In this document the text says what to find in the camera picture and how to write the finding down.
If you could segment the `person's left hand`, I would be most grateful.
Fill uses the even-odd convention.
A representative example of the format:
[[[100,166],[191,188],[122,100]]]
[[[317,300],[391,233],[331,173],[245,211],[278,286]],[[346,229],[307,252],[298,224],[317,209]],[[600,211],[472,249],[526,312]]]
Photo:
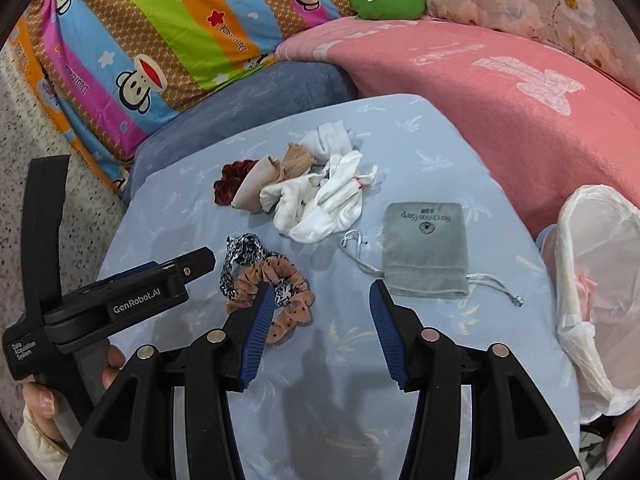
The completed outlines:
[[[102,370],[102,387],[107,389],[126,363],[126,356],[115,346],[107,349],[107,367]],[[23,399],[38,429],[51,441],[68,450],[68,445],[54,421],[60,414],[60,401],[53,391],[36,382],[25,382]]]

